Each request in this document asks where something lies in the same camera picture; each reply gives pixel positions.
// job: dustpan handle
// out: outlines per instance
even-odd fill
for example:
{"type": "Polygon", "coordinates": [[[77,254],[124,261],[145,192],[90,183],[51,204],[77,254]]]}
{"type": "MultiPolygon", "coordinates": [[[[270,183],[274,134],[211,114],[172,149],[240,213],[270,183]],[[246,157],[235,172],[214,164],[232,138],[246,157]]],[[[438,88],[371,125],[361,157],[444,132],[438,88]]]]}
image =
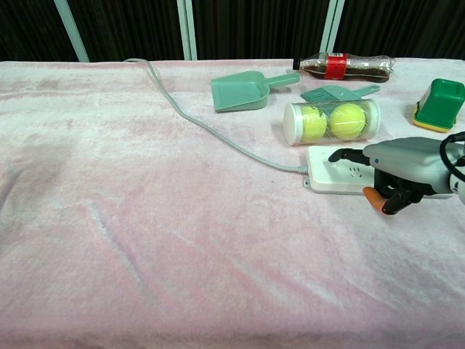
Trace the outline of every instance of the dustpan handle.
{"type": "Polygon", "coordinates": [[[289,84],[293,84],[299,81],[300,81],[299,73],[291,73],[291,74],[286,74],[286,75],[281,75],[281,76],[275,76],[273,78],[268,78],[264,82],[270,87],[270,89],[272,89],[273,87],[289,85],[289,84]]]}

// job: green brush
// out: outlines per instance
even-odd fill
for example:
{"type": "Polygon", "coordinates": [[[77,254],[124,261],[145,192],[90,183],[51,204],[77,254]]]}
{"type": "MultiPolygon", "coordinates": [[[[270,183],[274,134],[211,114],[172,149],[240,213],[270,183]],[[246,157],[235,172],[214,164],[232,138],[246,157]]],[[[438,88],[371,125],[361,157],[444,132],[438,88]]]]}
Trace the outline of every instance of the green brush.
{"type": "Polygon", "coordinates": [[[300,96],[307,102],[326,102],[331,100],[361,100],[362,96],[369,95],[370,93],[378,92],[380,87],[378,85],[369,85],[362,89],[346,89],[340,86],[324,86],[318,89],[302,93],[300,96]]]}

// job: orange fingertip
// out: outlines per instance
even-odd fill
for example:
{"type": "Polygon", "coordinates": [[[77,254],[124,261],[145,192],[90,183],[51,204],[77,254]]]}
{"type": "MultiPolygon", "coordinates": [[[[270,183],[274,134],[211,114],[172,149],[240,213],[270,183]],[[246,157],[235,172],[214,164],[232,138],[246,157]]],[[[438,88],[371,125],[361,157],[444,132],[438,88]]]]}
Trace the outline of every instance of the orange fingertip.
{"type": "Polygon", "coordinates": [[[363,194],[368,199],[368,202],[370,202],[371,206],[373,206],[375,209],[377,209],[381,213],[384,213],[383,206],[387,200],[383,198],[381,194],[378,193],[378,191],[375,188],[365,187],[363,189],[363,194]]]}

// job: metal frame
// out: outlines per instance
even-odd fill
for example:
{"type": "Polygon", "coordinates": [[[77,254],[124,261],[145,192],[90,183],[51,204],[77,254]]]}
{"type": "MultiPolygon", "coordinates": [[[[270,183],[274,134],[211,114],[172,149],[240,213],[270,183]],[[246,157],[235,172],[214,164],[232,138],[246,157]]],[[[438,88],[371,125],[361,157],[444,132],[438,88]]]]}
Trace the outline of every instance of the metal frame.
{"type": "MultiPolygon", "coordinates": [[[[193,14],[193,0],[177,0],[177,11],[179,15],[179,27],[181,30],[182,50],[185,60],[197,60],[197,44],[195,40],[195,25],[193,14]]],[[[320,43],[320,52],[332,52],[336,41],[339,23],[345,0],[329,0],[326,13],[325,27],[320,43]]],[[[71,40],[79,62],[89,62],[86,47],[82,42],[81,35],[74,21],[68,0],[54,0],[55,6],[60,14],[61,21],[71,40]]]]}
{"type": "Polygon", "coordinates": [[[76,53],[76,56],[78,56],[79,62],[89,62],[86,47],[82,42],[81,34],[79,34],[78,27],[74,21],[68,0],[54,0],[54,2],[58,13],[60,14],[61,21],[65,26],[66,33],[68,33],[71,44],[73,45],[74,52],[76,53]]]}
{"type": "Polygon", "coordinates": [[[345,0],[329,0],[325,28],[321,37],[320,52],[332,52],[334,49],[334,42],[336,41],[339,23],[341,22],[344,3],[345,0]]]}
{"type": "Polygon", "coordinates": [[[184,59],[197,60],[192,0],[177,0],[177,13],[179,15],[184,59]]]}

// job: tennis ball container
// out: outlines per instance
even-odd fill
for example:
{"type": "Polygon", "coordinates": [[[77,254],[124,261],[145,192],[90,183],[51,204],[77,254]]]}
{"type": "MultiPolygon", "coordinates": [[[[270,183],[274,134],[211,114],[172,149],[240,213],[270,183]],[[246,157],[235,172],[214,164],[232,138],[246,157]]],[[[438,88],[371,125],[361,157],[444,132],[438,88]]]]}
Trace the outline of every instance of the tennis ball container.
{"type": "Polygon", "coordinates": [[[284,137],[289,145],[369,140],[380,121],[373,100],[290,103],[284,109],[284,137]]]}

